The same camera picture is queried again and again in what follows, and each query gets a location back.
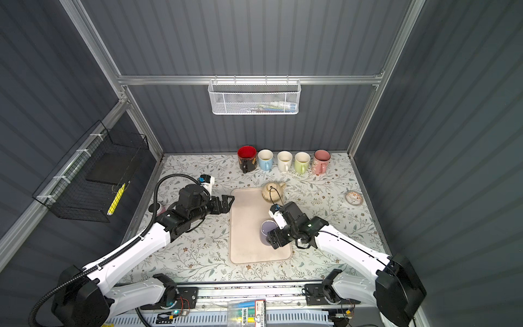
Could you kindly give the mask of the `purple ceramic mug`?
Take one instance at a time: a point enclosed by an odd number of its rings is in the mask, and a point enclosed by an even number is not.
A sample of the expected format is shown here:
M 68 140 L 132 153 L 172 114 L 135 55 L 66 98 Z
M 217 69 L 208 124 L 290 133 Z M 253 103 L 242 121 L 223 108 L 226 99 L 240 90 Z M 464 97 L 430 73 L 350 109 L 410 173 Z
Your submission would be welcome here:
M 264 221 L 260 226 L 260 241 L 267 246 L 271 246 L 270 241 L 267 239 L 269 232 L 273 231 L 274 229 L 277 229 L 278 225 L 277 223 L 270 219 Z

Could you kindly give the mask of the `light green mug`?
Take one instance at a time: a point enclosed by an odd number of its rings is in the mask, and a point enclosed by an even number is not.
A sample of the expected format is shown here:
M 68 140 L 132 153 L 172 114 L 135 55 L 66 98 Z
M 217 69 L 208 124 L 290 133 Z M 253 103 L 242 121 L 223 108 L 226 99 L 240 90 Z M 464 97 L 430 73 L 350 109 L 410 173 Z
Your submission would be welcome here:
M 311 157 L 306 152 L 299 152 L 294 157 L 294 167 L 297 174 L 305 174 L 309 169 Z

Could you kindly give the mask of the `white ceramic mug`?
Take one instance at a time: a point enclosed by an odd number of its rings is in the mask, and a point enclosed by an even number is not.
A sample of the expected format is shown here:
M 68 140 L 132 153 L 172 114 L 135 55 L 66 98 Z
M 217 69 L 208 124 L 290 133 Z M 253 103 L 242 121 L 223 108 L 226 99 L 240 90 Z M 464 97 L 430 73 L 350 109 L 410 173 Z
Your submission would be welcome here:
M 289 151 L 281 151 L 277 155 L 278 169 L 280 172 L 289 172 L 291 169 L 293 154 Z

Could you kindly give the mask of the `pink ceramic mug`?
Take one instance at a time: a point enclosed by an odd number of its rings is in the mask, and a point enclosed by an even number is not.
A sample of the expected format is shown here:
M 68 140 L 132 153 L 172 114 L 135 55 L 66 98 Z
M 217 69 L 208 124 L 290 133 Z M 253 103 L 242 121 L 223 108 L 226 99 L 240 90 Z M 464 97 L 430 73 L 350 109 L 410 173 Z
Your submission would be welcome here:
M 316 175 L 325 174 L 330 163 L 331 154 L 326 150 L 317 150 L 314 153 L 313 173 Z

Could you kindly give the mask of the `black floral mug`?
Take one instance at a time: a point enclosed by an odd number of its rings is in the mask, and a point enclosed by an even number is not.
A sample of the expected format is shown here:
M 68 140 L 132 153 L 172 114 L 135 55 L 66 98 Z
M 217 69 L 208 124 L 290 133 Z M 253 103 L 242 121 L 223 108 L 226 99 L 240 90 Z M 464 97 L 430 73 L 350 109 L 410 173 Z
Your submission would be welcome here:
M 237 151 L 238 163 L 243 174 L 253 172 L 257 166 L 257 150 L 252 146 L 243 146 Z

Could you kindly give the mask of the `light blue mug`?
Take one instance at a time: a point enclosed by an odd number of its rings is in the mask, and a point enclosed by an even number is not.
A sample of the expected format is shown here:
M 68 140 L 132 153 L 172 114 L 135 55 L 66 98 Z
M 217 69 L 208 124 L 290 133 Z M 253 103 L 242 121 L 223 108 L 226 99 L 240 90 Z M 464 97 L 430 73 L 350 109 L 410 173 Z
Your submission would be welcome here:
M 263 149 L 258 153 L 259 167 L 263 171 L 271 171 L 273 166 L 274 154 L 271 150 Z

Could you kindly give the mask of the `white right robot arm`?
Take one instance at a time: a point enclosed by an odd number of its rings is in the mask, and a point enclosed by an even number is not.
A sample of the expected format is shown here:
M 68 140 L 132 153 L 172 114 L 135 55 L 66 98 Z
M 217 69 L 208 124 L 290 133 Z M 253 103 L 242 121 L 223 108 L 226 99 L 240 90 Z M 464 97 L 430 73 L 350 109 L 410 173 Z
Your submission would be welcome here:
M 427 292 L 409 259 L 376 252 L 337 230 L 325 219 L 308 218 L 298 205 L 274 204 L 268 211 L 276 229 L 266 237 L 273 249 L 294 243 L 298 249 L 330 253 L 354 268 L 355 277 L 339 268 L 327 275 L 315 293 L 333 305 L 374 305 L 395 326 L 409 326 Z

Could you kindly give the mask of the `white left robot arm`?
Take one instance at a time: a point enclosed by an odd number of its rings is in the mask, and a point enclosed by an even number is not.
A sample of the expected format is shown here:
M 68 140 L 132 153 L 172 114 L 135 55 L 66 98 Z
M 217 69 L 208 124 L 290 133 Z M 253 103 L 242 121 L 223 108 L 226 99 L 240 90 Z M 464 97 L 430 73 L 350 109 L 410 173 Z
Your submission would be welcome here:
M 230 212 L 235 197 L 214 196 L 213 177 L 203 174 L 189 180 L 191 184 L 178 192 L 178 200 L 168 209 L 162 213 L 153 209 L 151 221 L 140 234 L 83 268 L 65 269 L 57 286 L 31 309 L 28 324 L 39 326 L 37 315 L 47 301 L 53 302 L 51 311 L 62 326 L 102 326 L 110 318 L 143 305 L 174 305 L 177 285 L 162 273 L 142 283 L 119 286 L 118 282 L 149 255 L 192 232 L 193 223 Z

